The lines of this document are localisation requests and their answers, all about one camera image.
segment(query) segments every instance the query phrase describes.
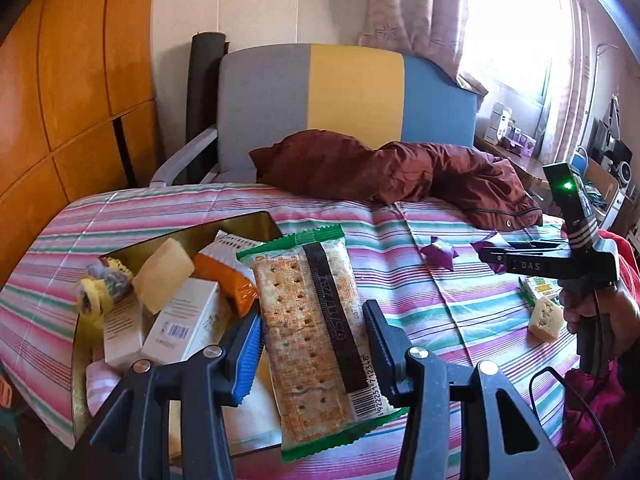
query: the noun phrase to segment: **black stripe on wrapper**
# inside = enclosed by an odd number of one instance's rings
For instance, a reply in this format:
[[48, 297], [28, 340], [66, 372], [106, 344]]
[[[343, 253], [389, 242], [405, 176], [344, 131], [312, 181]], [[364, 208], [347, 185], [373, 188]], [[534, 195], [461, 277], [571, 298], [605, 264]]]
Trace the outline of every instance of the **black stripe on wrapper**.
[[311, 278], [344, 387], [348, 394], [368, 388], [367, 375], [362, 367], [358, 347], [353, 339], [347, 317], [344, 315], [326, 253], [319, 243], [306, 244], [302, 248], [309, 262]]

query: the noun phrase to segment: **sofa armrest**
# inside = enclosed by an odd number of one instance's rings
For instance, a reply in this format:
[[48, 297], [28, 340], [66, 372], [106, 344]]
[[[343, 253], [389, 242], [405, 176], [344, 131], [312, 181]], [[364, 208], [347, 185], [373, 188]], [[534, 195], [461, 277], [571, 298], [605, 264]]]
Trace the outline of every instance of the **sofa armrest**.
[[158, 168], [151, 179], [149, 187], [172, 186], [180, 172], [217, 138], [218, 130], [215, 126], [211, 126], [196, 137], [193, 137], [180, 151], [174, 153], [168, 161]]

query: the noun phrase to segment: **human hand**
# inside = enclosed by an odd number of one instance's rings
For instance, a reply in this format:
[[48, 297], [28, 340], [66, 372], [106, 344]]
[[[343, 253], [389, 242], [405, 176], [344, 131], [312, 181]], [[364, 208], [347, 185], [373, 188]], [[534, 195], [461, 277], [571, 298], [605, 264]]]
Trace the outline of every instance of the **human hand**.
[[[609, 314], [614, 335], [613, 352], [615, 357], [620, 357], [640, 336], [640, 309], [622, 280], [618, 280], [616, 286], [601, 288], [596, 294], [600, 313]], [[580, 316], [596, 314], [593, 293], [580, 298], [573, 289], [564, 288], [560, 292], [560, 303], [564, 305], [564, 320], [571, 334], [578, 332]]]

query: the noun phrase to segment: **sponge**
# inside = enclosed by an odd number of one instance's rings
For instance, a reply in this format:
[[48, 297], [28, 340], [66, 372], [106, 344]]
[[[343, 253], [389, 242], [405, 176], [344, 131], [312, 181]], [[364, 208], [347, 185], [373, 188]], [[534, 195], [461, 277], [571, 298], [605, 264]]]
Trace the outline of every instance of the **sponge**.
[[562, 308], [549, 298], [540, 298], [529, 319], [529, 332], [538, 339], [553, 343], [560, 337], [560, 329], [564, 326]]
[[193, 271], [193, 262], [180, 242], [169, 238], [149, 256], [131, 283], [146, 309], [157, 314]]

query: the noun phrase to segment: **wooden desk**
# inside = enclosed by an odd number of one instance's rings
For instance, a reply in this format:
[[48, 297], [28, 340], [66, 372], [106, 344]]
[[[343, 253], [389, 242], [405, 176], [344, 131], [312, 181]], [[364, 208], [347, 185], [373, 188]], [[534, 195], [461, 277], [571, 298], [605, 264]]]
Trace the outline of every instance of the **wooden desk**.
[[535, 158], [508, 152], [502, 146], [495, 146], [478, 136], [474, 137], [474, 146], [482, 152], [509, 159], [524, 189], [530, 189], [533, 185], [548, 187], [545, 172], [542, 171], [543, 165]]

